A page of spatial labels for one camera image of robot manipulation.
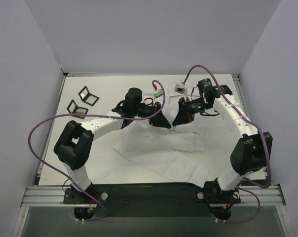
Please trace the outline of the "white garment shirt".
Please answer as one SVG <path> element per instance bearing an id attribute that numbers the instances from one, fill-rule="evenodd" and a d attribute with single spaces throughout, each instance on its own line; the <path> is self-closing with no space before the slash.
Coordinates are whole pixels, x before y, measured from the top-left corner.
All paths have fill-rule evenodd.
<path id="1" fill-rule="evenodd" d="M 175 182 L 204 187 L 209 174 L 205 163 L 187 155 L 203 152 L 203 126 L 185 126 L 175 131 L 135 121 L 120 132 L 113 149 L 125 159 Z"/>

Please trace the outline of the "colourful painted round brooch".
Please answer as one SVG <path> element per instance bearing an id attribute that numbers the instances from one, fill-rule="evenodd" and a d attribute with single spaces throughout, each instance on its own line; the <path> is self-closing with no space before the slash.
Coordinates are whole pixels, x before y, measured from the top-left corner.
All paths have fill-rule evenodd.
<path id="1" fill-rule="evenodd" d="M 76 113 L 76 114 L 84 114 L 84 111 L 83 111 L 83 110 L 76 110 L 75 113 Z"/>

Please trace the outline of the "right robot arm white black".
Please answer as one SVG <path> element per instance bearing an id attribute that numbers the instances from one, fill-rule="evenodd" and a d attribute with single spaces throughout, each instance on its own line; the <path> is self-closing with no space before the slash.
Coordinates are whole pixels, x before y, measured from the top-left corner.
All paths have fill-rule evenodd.
<path id="1" fill-rule="evenodd" d="M 269 167 L 272 136 L 250 121 L 227 85 L 212 85 L 210 79 L 202 79 L 197 88 L 198 98 L 190 100 L 182 96 L 178 100 L 179 111 L 173 126 L 193 122 L 196 114 L 203 114 L 208 109 L 219 113 L 237 144 L 230 155 L 230 167 L 215 180 L 215 185 L 221 191 L 234 190 L 254 172 Z"/>

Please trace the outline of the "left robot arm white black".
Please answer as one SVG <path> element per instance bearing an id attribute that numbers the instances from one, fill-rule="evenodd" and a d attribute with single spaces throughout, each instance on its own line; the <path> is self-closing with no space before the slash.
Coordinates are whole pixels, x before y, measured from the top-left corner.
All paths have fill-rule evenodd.
<path id="1" fill-rule="evenodd" d="M 72 187 L 76 189 L 75 198 L 81 203 L 92 199 L 92 185 L 85 163 L 89 158 L 92 143 L 112 131 L 124 129 L 133 121 L 147 119 L 150 125 L 170 128 L 171 125 L 162 113 L 166 96 L 164 89 L 158 91 L 162 103 L 154 101 L 152 105 L 142 102 L 142 91 L 130 88 L 125 99 L 117 104 L 105 116 L 78 123 L 69 121 L 54 146 L 54 153 L 65 166 Z"/>

